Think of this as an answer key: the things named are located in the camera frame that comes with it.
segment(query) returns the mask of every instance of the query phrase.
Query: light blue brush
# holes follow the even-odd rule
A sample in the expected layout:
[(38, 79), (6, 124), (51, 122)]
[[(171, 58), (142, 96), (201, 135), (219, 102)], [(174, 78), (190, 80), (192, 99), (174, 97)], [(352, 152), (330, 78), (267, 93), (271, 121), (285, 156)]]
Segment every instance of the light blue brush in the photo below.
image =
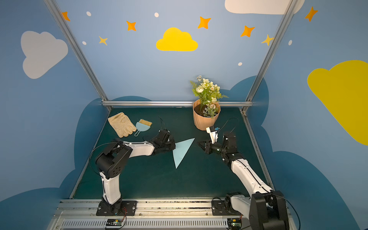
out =
[(152, 125), (152, 122), (141, 119), (139, 122), (135, 124), (135, 127), (137, 128), (137, 132), (135, 132), (134, 136), (137, 137), (140, 132), (149, 130), (151, 125)]

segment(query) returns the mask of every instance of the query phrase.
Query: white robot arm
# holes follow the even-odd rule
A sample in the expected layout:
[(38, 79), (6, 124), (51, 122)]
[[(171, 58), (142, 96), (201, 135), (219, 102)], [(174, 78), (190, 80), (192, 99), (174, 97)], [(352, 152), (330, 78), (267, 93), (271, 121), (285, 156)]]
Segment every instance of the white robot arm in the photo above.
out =
[(96, 158), (100, 170), (103, 195), (96, 215), (113, 216), (121, 211), (122, 200), (119, 188), (119, 175), (127, 161), (135, 156), (150, 156), (175, 149), (175, 140), (168, 130), (160, 130), (151, 141), (127, 142), (118, 140), (103, 150)]
[(280, 191), (273, 191), (250, 167), (248, 161), (237, 151), (236, 136), (234, 133), (225, 132), (223, 143), (217, 142), (217, 130), (215, 127), (207, 128), (211, 140), (201, 141), (198, 145), (207, 154), (220, 154), (222, 160), (239, 177), (247, 189), (251, 200), (241, 193), (231, 193), (225, 198), (224, 203), (212, 201), (213, 215), (223, 215), (217, 212), (224, 205), (225, 212), (229, 215), (241, 213), (250, 221), (252, 229), (259, 230), (289, 230), (289, 221), (286, 211), (286, 203)]

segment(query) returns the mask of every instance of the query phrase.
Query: flower pot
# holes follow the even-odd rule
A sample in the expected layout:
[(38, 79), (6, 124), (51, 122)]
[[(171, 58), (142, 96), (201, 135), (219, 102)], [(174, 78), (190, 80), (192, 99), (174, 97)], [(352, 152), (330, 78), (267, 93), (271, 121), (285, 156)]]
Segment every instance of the flower pot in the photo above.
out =
[(217, 118), (219, 117), (221, 108), (220, 105), (216, 102), (216, 107), (219, 108), (218, 110), (218, 114), (216, 114), (216, 116), (212, 117), (202, 117), (201, 115), (198, 115), (195, 111), (194, 108), (199, 105), (201, 102), (200, 100), (196, 100), (193, 104), (193, 120), (194, 120), (194, 124), (197, 127), (197, 129), (199, 130), (206, 130), (207, 127), (213, 126), (217, 120)]

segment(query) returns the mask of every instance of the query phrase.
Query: light blue paper triangle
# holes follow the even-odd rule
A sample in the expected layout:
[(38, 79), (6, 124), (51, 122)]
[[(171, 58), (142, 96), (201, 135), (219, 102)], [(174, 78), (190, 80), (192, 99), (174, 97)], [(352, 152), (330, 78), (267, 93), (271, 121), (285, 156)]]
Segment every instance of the light blue paper triangle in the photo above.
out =
[(192, 145), (195, 138), (181, 141), (175, 143), (175, 149), (173, 150), (175, 168), (177, 169), (181, 161), (183, 160), (185, 154), (187, 154), (188, 149)]

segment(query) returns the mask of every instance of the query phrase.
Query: yellow star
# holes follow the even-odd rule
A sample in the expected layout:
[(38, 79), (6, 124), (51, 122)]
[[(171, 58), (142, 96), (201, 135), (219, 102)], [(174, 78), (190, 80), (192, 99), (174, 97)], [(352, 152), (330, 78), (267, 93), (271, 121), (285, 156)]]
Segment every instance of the yellow star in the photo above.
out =
[(267, 46), (269, 46), (270, 45), (270, 41), (272, 40), (273, 38), (270, 38), (268, 35), (267, 35), (267, 39), (266, 40), (264, 40), (263, 42), (261, 42), (261, 43), (267, 43)]
[(211, 18), (202, 18), (202, 17), (200, 17), (201, 18), (201, 22), (200, 22), (200, 24), (199, 24), (199, 26), (198, 26), (198, 29), (199, 28), (206, 28), (206, 29), (208, 29), (208, 22), (211, 20)]
[(311, 11), (309, 11), (309, 14), (305, 17), (309, 19), (309, 21), (312, 20), (313, 16), (318, 12), (318, 10), (313, 10), (313, 7), (311, 8)]
[(248, 36), (250, 37), (251, 36), (251, 32), (252, 30), (254, 29), (255, 27), (252, 27), (252, 28), (248, 28), (247, 26), (244, 27), (244, 32), (241, 34), (241, 37), (243, 36)]
[(102, 39), (102, 38), (100, 37), (100, 39), (101, 39), (100, 43), (105, 43), (105, 45), (107, 45), (107, 44), (106, 44), (106, 40), (107, 40), (107, 38)]
[(70, 21), (70, 19), (68, 18), (68, 12), (62, 12), (62, 14), (65, 20)]
[(128, 23), (128, 30), (134, 30), (134, 31), (136, 31), (135, 30), (135, 22), (128, 22), (127, 21), (127, 23)]

